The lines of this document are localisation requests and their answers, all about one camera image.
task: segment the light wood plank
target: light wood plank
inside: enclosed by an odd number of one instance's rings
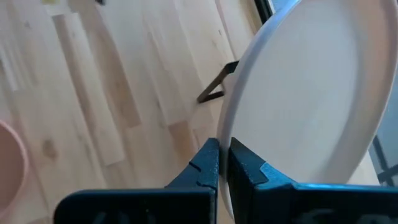
[[[51,218],[50,217],[43,217],[37,220],[34,220],[32,222],[29,222],[28,224],[51,224]]]
[[[48,3],[44,2],[44,6],[49,16],[72,13],[68,5],[68,0],[53,0],[52,2]]]
[[[104,176],[110,189],[134,189],[137,188],[134,169],[130,162],[123,161],[111,164],[104,168]]]
[[[153,158],[156,161],[155,174],[150,175],[159,177],[155,181],[156,187],[162,187],[181,170],[176,165],[172,138],[147,68],[150,64],[143,57],[147,54],[147,34],[143,26],[142,2],[112,1],[101,9],[128,74],[127,80],[135,96],[148,148],[156,153]],[[134,152],[135,149],[131,147],[127,151]]]
[[[53,19],[93,143],[105,166],[120,162],[125,158],[123,144],[80,17],[73,13]]]
[[[152,34],[159,54],[164,59],[165,69],[177,81],[190,125],[195,128],[211,123],[213,120],[209,108],[196,103],[196,97],[203,87],[174,2],[144,1],[143,16],[146,28]]]
[[[187,121],[170,125],[169,130],[174,140],[176,154],[182,170],[198,152],[198,148],[194,143],[192,130]]]
[[[201,148],[208,138],[216,137],[216,126],[214,124],[209,124],[208,126],[196,128],[193,130],[193,135],[198,148]]]
[[[149,147],[148,135],[142,126],[131,128],[129,131],[129,144],[131,149],[129,154],[130,163],[133,164],[133,172],[137,177],[136,187],[153,188],[164,187],[169,179],[162,178],[168,170],[162,170],[159,164],[164,160],[161,154],[155,151],[156,148]]]
[[[140,118],[118,51],[96,4],[69,0],[71,10],[80,13],[113,116],[120,129],[132,128],[141,123]]]
[[[6,71],[1,61],[0,58],[0,119],[10,124],[19,133],[21,139],[26,144],[27,141],[22,132],[19,112],[16,110],[17,108],[12,101],[13,90],[7,80]],[[27,180],[21,194],[18,196],[12,210],[4,217],[4,220],[0,220],[0,223],[27,223],[40,217],[47,216],[48,213],[48,206],[44,199],[42,186],[37,178],[36,169],[33,164],[30,164]]]
[[[0,2],[0,5],[0,56],[10,87],[15,91],[32,86],[36,81],[30,72],[33,68],[28,60],[31,52],[27,40],[23,35],[16,35],[29,24],[16,24],[16,11],[10,2]]]
[[[202,87],[234,61],[214,0],[174,0]]]
[[[215,0],[235,60],[239,60],[262,26],[250,0]]]
[[[86,127],[81,124],[84,121],[62,114],[66,108],[51,100],[50,94],[37,90],[14,100],[52,212],[66,195],[105,184]]]
[[[187,118],[182,96],[178,91],[178,85],[172,71],[165,67],[162,56],[156,47],[151,33],[145,36],[146,53],[145,61],[154,90],[159,99],[165,122],[167,125],[183,121]]]

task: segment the pink bowl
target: pink bowl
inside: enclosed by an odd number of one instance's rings
[[[26,180],[28,157],[18,134],[0,121],[0,218],[12,207]]]

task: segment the white plate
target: white plate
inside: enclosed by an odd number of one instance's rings
[[[231,137],[299,182],[346,183],[369,146],[397,64],[396,0],[291,1],[257,33],[221,111]]]

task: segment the wooden floor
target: wooden floor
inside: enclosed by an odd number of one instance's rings
[[[0,0],[0,119],[31,161],[1,224],[51,223],[81,189],[169,183],[215,135],[222,100],[195,98],[260,26],[243,0],[51,2]]]

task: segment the bowl rim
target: bowl rim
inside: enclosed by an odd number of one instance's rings
[[[0,220],[5,217],[6,214],[10,211],[10,209],[15,205],[17,199],[21,195],[21,192],[26,184],[27,181],[27,176],[29,172],[29,157],[27,153],[27,149],[25,147],[25,144],[21,137],[17,134],[17,132],[10,126],[8,125],[5,121],[0,120],[0,128],[4,128],[6,131],[8,131],[11,136],[14,138],[14,140],[17,142],[19,146],[19,151],[21,152],[22,160],[23,160],[23,173],[22,173],[22,181],[21,184],[19,185],[18,189],[16,190],[15,195],[9,202],[9,204],[6,206],[6,208],[3,211],[0,211]]]

